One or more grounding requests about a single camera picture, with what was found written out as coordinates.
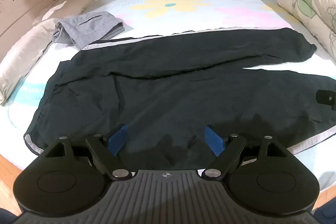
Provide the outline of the black pants with white stripe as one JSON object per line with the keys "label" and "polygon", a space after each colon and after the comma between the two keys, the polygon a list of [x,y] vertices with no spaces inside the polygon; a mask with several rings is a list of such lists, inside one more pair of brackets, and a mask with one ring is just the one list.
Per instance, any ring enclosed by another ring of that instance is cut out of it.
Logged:
{"label": "black pants with white stripe", "polygon": [[291,147],[335,125],[317,103],[335,80],[262,65],[300,63],[316,51],[290,29],[210,31],[78,52],[49,79],[24,140],[40,154],[60,137],[80,141],[127,127],[119,158],[130,169],[201,169],[215,155],[206,126],[257,144]]}

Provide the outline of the folded grey pants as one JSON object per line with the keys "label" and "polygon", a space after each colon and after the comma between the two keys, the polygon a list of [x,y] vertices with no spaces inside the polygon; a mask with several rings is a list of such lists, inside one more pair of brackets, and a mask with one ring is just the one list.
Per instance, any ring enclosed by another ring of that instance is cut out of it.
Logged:
{"label": "folded grey pants", "polygon": [[110,40],[124,31],[123,21],[109,12],[88,12],[59,20],[52,35],[52,42],[71,44],[82,50],[94,42]]}

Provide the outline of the beige long pillow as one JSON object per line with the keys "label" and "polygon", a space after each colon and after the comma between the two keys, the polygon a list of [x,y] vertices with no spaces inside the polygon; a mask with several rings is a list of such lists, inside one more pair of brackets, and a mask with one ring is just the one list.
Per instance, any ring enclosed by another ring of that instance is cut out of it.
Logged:
{"label": "beige long pillow", "polygon": [[1,104],[5,103],[17,84],[42,57],[52,41],[58,18],[47,19],[31,28],[8,51],[1,61]]}

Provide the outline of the white pillow near headboard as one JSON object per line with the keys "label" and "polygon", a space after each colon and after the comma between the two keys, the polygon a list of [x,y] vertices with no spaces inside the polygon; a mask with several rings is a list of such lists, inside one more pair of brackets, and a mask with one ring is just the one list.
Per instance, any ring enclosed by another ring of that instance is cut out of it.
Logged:
{"label": "white pillow near headboard", "polygon": [[51,18],[64,19],[80,15],[97,0],[56,0],[35,18],[34,25]]}

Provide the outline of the wooden bed frame edge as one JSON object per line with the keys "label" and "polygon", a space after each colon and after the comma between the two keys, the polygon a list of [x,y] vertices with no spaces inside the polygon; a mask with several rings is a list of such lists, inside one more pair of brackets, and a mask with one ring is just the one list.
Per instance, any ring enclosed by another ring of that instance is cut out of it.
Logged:
{"label": "wooden bed frame edge", "polygon": [[0,156],[0,159],[0,206],[19,216],[22,211],[14,197],[13,186],[22,171],[3,156]]}

